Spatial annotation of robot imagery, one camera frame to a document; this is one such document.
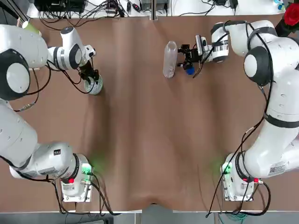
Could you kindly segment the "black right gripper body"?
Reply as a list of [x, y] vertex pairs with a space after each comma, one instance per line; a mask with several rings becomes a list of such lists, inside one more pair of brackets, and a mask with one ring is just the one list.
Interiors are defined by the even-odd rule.
[[186, 61], [188, 63], [200, 63], [202, 61], [202, 55], [198, 53], [198, 49], [187, 49]]

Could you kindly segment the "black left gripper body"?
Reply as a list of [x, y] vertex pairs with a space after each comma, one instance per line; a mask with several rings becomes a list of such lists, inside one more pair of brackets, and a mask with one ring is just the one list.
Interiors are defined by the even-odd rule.
[[82, 74], [93, 74], [93, 67], [91, 61], [88, 60], [84, 65], [80, 64], [79, 71]]

